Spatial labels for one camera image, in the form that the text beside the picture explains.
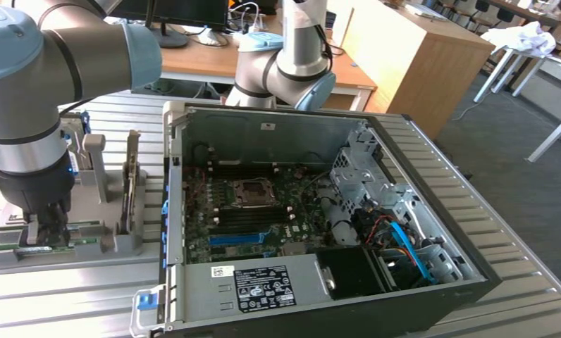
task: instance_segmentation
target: aluminum profile table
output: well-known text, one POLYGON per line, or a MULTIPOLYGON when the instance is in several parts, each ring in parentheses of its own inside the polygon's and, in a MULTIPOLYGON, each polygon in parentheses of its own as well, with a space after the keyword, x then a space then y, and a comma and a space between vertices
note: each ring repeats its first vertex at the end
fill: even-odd
MULTIPOLYGON (((171 99, 120 92, 84 106, 92 133, 107 138, 107 168, 121 166, 128 130, 141 132, 139 162, 148 172, 143 254, 0 270, 0 337, 129 336, 132 295, 157 284, 161 106, 171 99)), ((379 121, 504 280, 478 303, 412 336, 561 337, 561 283, 552 273, 417 127, 399 115, 383 115, 379 121)), ((399 180, 397 170, 389 167, 389 172, 399 180)))

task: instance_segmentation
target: robotic arm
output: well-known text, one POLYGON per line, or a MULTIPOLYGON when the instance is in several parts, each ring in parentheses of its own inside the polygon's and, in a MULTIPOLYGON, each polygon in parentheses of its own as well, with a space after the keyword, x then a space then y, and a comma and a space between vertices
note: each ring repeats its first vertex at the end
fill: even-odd
POLYGON ((0 191, 37 221, 37 243, 68 241, 74 178, 57 106, 161 74, 147 28, 108 25, 120 0, 10 0, 0 6, 0 191))
POLYGON ((327 0, 283 0, 281 10, 284 39, 255 32, 240 41, 236 78, 225 104, 271 108, 276 96, 297 110, 315 111, 335 86, 332 54, 321 28, 327 0))

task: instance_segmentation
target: motherboard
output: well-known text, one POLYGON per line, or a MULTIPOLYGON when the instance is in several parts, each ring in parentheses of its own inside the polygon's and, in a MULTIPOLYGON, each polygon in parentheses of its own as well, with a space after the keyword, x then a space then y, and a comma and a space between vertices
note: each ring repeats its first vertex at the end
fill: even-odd
POLYGON ((305 254, 328 243, 313 181, 301 165, 189 167, 183 173, 188 263, 305 254))

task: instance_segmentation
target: monitor stand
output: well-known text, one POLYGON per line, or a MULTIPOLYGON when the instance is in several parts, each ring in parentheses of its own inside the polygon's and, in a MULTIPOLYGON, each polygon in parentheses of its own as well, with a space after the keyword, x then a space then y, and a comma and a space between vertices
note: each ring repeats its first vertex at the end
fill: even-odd
POLYGON ((164 21, 160 24, 160 28, 149 27, 148 29, 151 30, 155 39, 157 39, 160 48, 180 48, 187 45, 187 36, 175 30, 167 29, 164 21))

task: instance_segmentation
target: power supply label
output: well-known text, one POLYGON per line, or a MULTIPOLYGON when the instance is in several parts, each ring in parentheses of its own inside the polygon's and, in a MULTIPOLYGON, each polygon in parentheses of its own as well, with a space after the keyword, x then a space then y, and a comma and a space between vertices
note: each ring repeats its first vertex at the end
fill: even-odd
POLYGON ((297 305, 284 265, 233 271, 240 312, 297 305))

